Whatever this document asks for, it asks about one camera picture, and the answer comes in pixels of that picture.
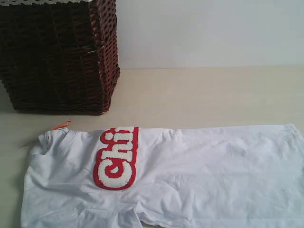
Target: orange tag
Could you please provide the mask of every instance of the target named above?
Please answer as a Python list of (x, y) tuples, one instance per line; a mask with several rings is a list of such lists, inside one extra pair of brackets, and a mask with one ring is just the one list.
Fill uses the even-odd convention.
[(56, 129), (59, 129), (59, 128), (67, 127), (67, 126), (69, 126), (71, 123), (72, 123), (72, 121), (70, 121), (70, 120), (69, 120), (69, 121), (66, 121), (66, 122), (62, 123), (61, 125), (58, 125), (58, 126), (54, 127), (53, 130), (56, 130)]

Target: white lace trim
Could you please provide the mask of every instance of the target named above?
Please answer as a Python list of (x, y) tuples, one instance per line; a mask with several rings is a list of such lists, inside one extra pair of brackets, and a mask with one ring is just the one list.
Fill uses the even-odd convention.
[(57, 2), (59, 2), (59, 3), (68, 3), (68, 2), (79, 3), (81, 1), (91, 2), (92, 0), (0, 0), (0, 6), (20, 5), (20, 4), (24, 4), (24, 5), (32, 5), (32, 4), (43, 5), (44, 3), (46, 3), (46, 4), (56, 4)]

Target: brown wicker basket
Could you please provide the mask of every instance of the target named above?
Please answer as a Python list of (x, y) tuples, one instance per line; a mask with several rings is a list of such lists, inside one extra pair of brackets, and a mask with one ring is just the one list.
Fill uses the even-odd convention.
[(115, 7), (115, 0), (0, 6), (0, 79), (16, 110), (109, 110), (119, 77)]

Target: beige table surface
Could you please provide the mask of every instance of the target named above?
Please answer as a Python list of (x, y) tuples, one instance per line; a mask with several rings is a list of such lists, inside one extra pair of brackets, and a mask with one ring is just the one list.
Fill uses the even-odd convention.
[(20, 227), (32, 142), (66, 120), (81, 131), (293, 123), (304, 133), (304, 66), (122, 70), (102, 116), (18, 114), (1, 86), (0, 228)]

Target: t-shirt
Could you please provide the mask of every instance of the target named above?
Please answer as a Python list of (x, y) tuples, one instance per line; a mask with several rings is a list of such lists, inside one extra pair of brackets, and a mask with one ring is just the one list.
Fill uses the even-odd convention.
[(303, 228), (293, 125), (67, 128), (30, 152), (23, 228)]

